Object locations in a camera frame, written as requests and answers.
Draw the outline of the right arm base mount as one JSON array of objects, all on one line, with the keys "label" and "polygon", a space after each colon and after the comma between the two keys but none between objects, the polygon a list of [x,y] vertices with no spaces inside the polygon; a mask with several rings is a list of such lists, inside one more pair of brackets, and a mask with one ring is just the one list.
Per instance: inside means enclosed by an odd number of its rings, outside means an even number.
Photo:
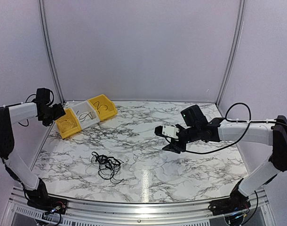
[{"label": "right arm base mount", "polygon": [[208,210],[212,212],[214,216],[221,214],[228,214],[237,212],[240,210],[246,210],[251,207],[248,197],[242,194],[231,195],[228,198],[222,198],[213,200],[209,203]]}]

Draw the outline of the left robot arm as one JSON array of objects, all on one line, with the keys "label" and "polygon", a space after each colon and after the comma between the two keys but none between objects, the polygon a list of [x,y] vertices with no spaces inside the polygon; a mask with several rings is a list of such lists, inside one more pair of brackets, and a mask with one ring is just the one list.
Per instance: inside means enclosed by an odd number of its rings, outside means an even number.
[{"label": "left robot arm", "polygon": [[61,104],[54,103],[54,93],[48,88],[38,88],[33,96],[30,102],[0,107],[0,161],[8,174],[22,185],[28,200],[47,210],[52,206],[52,198],[43,180],[33,174],[15,150],[12,126],[37,118],[43,126],[49,127],[64,116],[65,111]]}]

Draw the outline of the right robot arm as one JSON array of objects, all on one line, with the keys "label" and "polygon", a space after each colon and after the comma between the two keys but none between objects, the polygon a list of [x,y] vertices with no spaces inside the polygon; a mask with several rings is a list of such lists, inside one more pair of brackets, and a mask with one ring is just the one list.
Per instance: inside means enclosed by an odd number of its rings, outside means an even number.
[{"label": "right robot arm", "polygon": [[244,204],[256,189],[269,183],[279,173],[287,171],[287,118],[279,115],[273,120],[232,120],[226,116],[208,121],[198,105],[181,111],[187,127],[179,124],[158,126],[154,133],[166,139],[165,151],[174,153],[188,152],[187,144],[195,141],[221,142],[230,141],[235,145],[240,141],[272,146],[272,153],[263,164],[258,166],[248,177],[241,179],[226,200],[226,207],[236,211]]}]

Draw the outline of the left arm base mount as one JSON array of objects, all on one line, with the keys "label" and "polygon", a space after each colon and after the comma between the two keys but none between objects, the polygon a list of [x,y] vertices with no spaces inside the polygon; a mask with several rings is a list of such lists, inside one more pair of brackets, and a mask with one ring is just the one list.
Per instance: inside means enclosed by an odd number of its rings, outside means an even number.
[{"label": "left arm base mount", "polygon": [[27,193],[24,193],[25,198],[27,199],[27,205],[44,210],[47,213],[59,213],[65,214],[68,200],[62,199],[58,197],[50,196],[47,199],[39,198],[39,197],[32,197],[29,196]]}]

